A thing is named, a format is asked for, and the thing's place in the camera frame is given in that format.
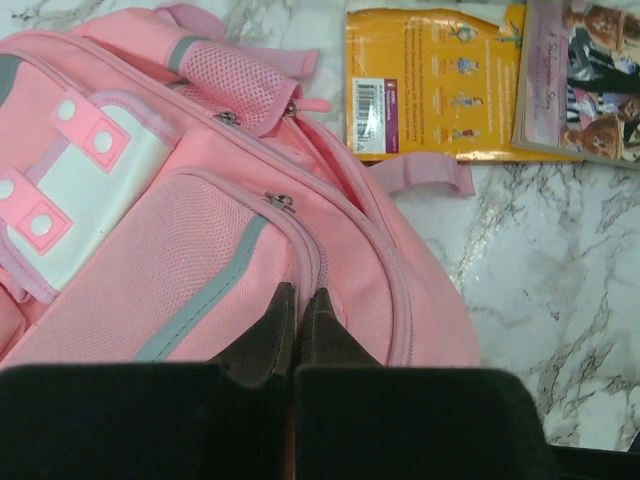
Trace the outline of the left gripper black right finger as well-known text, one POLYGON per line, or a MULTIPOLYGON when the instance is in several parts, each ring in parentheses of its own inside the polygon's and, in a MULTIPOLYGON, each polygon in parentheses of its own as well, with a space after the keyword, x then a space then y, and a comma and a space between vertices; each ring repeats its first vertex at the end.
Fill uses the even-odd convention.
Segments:
POLYGON ((383 367, 339 323, 325 288, 308 304, 300 347, 296 478, 554 478, 534 402, 516 376, 383 367))

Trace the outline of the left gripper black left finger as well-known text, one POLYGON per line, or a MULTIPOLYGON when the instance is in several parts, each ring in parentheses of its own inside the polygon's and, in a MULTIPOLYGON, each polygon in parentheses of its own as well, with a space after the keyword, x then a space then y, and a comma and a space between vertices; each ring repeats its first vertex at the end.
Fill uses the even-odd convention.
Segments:
POLYGON ((295 293, 196 363, 34 365, 1 375, 5 479, 278 479, 295 293))

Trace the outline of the pink student backpack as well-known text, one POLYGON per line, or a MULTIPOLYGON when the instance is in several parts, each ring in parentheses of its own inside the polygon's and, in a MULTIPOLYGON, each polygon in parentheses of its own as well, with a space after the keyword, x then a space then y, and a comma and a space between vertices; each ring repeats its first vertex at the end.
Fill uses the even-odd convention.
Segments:
POLYGON ((391 195, 474 191, 452 157, 372 167, 311 118, 313 51, 127 8, 1 42, 1 365, 215 357, 292 289, 394 366, 475 366, 447 273, 391 195))

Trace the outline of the orange card packet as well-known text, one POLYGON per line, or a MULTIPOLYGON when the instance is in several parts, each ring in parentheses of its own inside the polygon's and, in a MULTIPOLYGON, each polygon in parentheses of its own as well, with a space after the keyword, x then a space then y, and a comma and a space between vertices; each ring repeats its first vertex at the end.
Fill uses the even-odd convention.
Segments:
POLYGON ((558 162, 512 146, 523 4, 427 2, 346 13, 346 140, 364 162, 558 162))

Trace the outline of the brown illustrated notebook packet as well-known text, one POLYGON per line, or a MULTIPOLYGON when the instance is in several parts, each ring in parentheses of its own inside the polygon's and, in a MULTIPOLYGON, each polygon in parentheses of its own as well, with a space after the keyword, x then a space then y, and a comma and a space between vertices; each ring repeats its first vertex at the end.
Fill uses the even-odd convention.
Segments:
POLYGON ((528 2, 512 144, 638 169, 638 2, 528 2))

